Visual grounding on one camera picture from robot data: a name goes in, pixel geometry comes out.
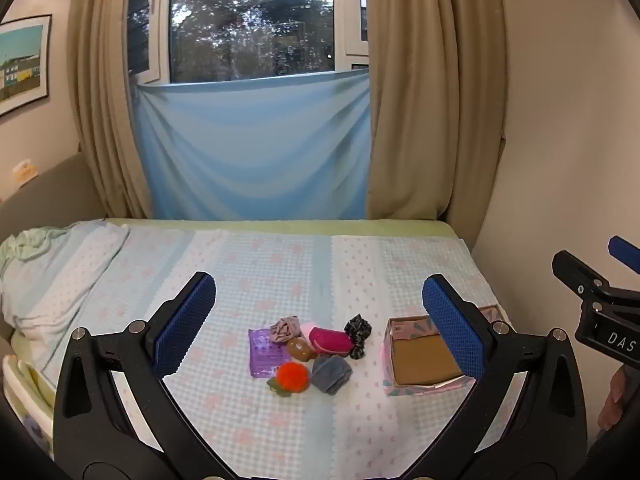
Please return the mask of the person's right hand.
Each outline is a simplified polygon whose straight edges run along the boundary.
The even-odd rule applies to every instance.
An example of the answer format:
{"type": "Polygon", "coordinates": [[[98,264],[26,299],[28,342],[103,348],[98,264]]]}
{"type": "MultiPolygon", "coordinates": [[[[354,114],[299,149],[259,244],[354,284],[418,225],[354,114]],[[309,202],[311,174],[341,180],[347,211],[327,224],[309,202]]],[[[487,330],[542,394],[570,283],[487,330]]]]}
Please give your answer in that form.
{"type": "Polygon", "coordinates": [[[610,430],[622,418],[625,391],[626,375],[624,368],[621,366],[611,378],[610,391],[598,416],[598,426],[601,431],[610,430]]]}

